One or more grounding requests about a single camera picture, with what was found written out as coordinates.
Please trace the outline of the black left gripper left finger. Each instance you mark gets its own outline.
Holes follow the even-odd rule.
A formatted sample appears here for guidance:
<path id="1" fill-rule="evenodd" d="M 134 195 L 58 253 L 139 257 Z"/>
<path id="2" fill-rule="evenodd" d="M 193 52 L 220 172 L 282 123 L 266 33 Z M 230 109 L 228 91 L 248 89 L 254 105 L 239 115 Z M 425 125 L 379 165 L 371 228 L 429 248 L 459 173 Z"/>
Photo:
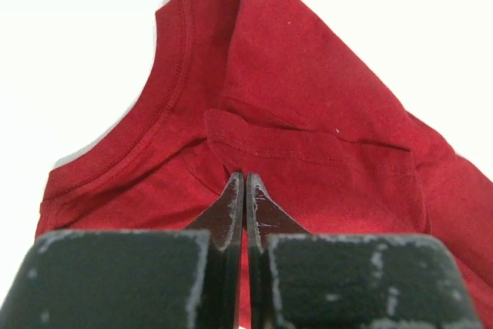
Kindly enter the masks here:
<path id="1" fill-rule="evenodd" d="M 185 229 L 57 230 L 34 242 L 3 328 L 236 328 L 243 176 Z"/>

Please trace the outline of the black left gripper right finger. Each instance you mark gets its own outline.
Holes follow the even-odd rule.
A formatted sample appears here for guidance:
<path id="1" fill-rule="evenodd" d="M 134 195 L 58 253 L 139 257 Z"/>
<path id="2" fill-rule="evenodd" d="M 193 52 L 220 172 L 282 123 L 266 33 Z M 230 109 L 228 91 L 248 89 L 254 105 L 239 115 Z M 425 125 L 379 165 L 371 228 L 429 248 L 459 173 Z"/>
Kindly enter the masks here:
<path id="1" fill-rule="evenodd" d="M 450 251 L 426 234 L 312 234 L 250 173 L 254 328 L 481 328 Z"/>

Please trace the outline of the dark red t-shirt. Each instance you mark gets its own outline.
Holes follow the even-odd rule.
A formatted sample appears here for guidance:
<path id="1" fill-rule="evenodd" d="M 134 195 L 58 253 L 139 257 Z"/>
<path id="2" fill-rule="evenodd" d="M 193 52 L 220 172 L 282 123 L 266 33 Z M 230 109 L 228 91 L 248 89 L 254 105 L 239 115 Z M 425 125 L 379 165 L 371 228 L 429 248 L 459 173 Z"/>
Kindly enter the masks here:
<path id="1" fill-rule="evenodd" d="M 313 233 L 428 233 L 492 326 L 492 183 L 300 0 L 169 0 L 140 97 L 49 174 L 37 234 L 179 229 L 257 173 Z"/>

